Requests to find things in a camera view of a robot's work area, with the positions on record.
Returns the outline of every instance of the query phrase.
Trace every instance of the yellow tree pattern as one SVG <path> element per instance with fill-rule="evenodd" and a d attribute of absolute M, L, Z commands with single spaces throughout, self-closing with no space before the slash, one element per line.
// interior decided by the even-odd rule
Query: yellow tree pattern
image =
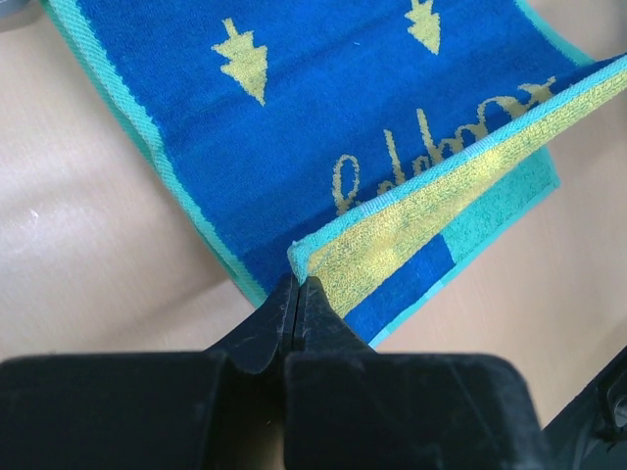
<path fill-rule="evenodd" d="M 265 82 L 267 80 L 267 47 L 253 45 L 253 31 L 238 33 L 233 19 L 222 21 L 228 39 L 212 47 L 212 50 L 229 59 L 219 69 L 235 79 L 246 93 L 265 104 Z"/>
<path fill-rule="evenodd" d="M 436 56 L 440 53 L 440 14 L 432 13 L 433 0 L 420 3 L 411 0 L 411 11 L 405 18 L 413 21 L 410 34 Z"/>

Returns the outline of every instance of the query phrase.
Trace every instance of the blue fabric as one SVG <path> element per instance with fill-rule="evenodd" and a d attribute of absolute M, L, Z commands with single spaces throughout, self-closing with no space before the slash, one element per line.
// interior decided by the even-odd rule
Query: blue fabric
<path fill-rule="evenodd" d="M 359 162 L 359 185 L 355 165 L 345 162 L 335 175 L 342 197 L 357 186 L 352 209 L 374 198 L 383 181 L 398 183 L 384 131 L 393 135 L 397 169 L 407 179 L 415 158 L 427 155 L 416 110 L 423 110 L 437 145 L 476 123 L 477 107 L 487 99 L 509 96 L 524 104 L 531 98 L 522 84 L 556 76 L 556 93 L 601 66 L 579 68 L 527 19 L 521 0 L 434 0 L 437 54 L 408 32 L 413 22 L 406 14 L 423 9 L 424 1 L 50 1 L 79 53 L 93 55 L 87 32 L 93 34 L 131 99 L 158 128 L 159 152 L 168 160 L 160 174 L 194 205 L 201 235 L 214 247 L 219 241 L 218 255 L 240 285 L 246 288 L 250 277 L 265 292 L 290 269 L 290 244 L 341 212 L 333 188 L 343 156 Z M 80 25 L 71 23 L 75 10 Z M 263 98 L 225 72 L 235 62 L 217 49 L 232 37 L 227 19 L 237 34 L 252 31 L 255 48 L 267 49 Z M 494 103 L 485 116 L 489 131 L 511 120 Z M 469 132 L 462 135 L 464 147 L 474 142 Z M 450 154 L 447 149 L 444 157 Z M 541 191 L 548 187 L 543 166 L 533 162 Z M 508 181 L 518 184 L 519 171 Z M 514 213 L 520 205 L 508 209 Z M 372 337 L 453 266 L 444 238 L 435 237 L 351 312 L 349 323 Z"/>

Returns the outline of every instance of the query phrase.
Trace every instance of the yellow fabric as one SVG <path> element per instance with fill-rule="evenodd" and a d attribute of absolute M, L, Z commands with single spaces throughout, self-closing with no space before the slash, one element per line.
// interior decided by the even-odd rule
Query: yellow fabric
<path fill-rule="evenodd" d="M 311 255 L 310 275 L 322 281 L 331 306 L 344 317 L 519 162 L 626 87 L 624 71 L 365 218 Z"/>

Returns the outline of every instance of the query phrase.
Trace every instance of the blue towel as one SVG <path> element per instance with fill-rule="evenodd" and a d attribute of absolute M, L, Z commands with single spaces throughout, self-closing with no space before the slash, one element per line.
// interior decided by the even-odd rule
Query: blue towel
<path fill-rule="evenodd" d="M 565 43 L 522 0 L 46 5 L 122 125 L 256 305 L 290 270 L 292 242 L 605 65 Z M 347 322 L 379 341 L 386 325 L 556 185 L 546 151 L 534 154 Z"/>

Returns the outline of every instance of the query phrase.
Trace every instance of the towel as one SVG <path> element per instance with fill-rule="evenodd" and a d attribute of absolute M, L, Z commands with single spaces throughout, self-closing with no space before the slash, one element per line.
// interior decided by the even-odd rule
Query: towel
<path fill-rule="evenodd" d="M 541 146 L 627 84 L 522 0 L 43 1 L 248 298 L 316 275 L 372 344 L 556 187 Z"/>

